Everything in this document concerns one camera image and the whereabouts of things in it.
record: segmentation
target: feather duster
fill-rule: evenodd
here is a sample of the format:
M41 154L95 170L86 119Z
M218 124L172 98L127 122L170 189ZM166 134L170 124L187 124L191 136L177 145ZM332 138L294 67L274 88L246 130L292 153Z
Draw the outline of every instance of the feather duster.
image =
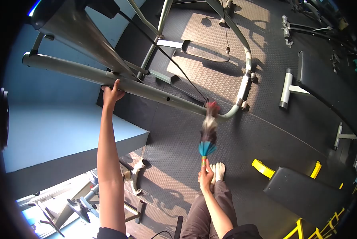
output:
M201 130L201 141L198 145L198 151L201 154L201 166L205 165L207 156L216 150L216 118L220 107L214 101L212 103L206 103L206 116Z

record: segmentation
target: foot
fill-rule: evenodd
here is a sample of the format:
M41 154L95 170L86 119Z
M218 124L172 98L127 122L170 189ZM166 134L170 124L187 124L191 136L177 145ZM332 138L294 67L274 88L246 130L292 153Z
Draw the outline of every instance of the foot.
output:
M212 184L215 184L216 183L216 165L209 165L210 168L212 169L213 171L213 179L212 179Z
M215 173L215 176L216 176L216 182L219 181L219 180L222 180L224 179L224 174L225 174L225 165L223 163L217 163L215 165L216 167L216 173Z

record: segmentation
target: red feather tip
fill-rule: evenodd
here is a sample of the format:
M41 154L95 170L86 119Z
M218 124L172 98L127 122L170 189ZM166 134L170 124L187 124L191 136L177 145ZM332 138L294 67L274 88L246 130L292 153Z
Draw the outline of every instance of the red feather tip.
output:
M217 118L220 107L217 105L217 102L207 102L206 103L206 114L211 115L214 118Z

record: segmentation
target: power cord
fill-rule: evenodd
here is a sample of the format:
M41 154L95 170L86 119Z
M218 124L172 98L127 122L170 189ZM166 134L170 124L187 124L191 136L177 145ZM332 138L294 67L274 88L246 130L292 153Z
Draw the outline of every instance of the power cord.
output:
M222 4L222 11L224 12L224 21L225 21L225 24L224 24L224 28L225 28L225 36L226 36L226 53L229 54L230 52L230 47L229 47L229 42L227 40L227 31L226 31L226 20L225 20L225 9L224 9L224 2L223 0L221 0L221 4Z
M136 25L126 14L124 14L122 11L119 11L119 14L124 17L129 23L131 23L133 26L135 26L159 51L161 51L162 54L164 54L169 60L171 60L177 67L180 69L180 71L184 74L184 76L188 79L188 81L192 84L192 86L198 91L198 93L204 98L205 101L208 101L203 94L195 87L195 85L191 82L189 77L185 74L185 72L181 69L181 67L168 55L163 51L138 25Z
M161 231L161 232L157 233L156 235L154 235L151 239L153 239L153 238L157 237L159 234L161 234L161 233L163 233L163 232L168 233L168 234L169 234L169 236L171 237L171 239L173 239L172 235L171 235L169 232L167 232L167 231Z

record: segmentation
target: gray pants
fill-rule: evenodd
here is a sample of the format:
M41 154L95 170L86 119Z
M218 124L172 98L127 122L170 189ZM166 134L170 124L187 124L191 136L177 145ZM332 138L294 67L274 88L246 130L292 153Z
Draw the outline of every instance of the gray pants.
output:
M214 186L211 184L210 190L214 192L214 198L229 217L233 227L237 227L237 216L235 215L233 206L232 193L225 182L219 180ZM186 223L181 232L181 238L219 239L217 232L214 229L213 222L211 221L204 195L201 191L196 194L195 201L190 207Z

